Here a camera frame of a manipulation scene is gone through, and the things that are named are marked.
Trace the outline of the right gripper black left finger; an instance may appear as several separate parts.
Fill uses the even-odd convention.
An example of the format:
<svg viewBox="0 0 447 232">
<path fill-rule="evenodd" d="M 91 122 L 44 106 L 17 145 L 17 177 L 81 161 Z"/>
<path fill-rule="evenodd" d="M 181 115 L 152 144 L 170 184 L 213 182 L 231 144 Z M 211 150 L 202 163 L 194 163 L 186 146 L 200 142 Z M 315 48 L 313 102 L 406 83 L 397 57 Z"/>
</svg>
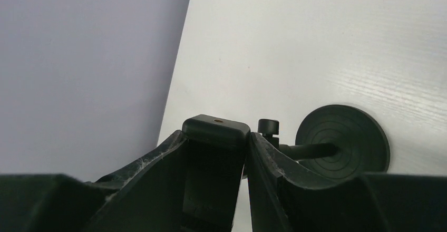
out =
<svg viewBox="0 0 447 232">
<path fill-rule="evenodd" d="M 179 231 L 187 140 L 175 131 L 96 182 L 2 174 L 1 231 Z"/>
</svg>

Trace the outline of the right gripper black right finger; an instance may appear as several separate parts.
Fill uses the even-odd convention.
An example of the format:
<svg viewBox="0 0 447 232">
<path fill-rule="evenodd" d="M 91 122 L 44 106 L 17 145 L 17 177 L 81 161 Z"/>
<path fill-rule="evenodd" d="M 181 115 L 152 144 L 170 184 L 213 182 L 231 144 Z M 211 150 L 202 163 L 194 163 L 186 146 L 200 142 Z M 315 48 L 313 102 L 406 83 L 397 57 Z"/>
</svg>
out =
<svg viewBox="0 0 447 232">
<path fill-rule="evenodd" d="M 365 173 L 335 183 L 258 133 L 246 166 L 253 231 L 446 231 L 446 177 Z"/>
</svg>

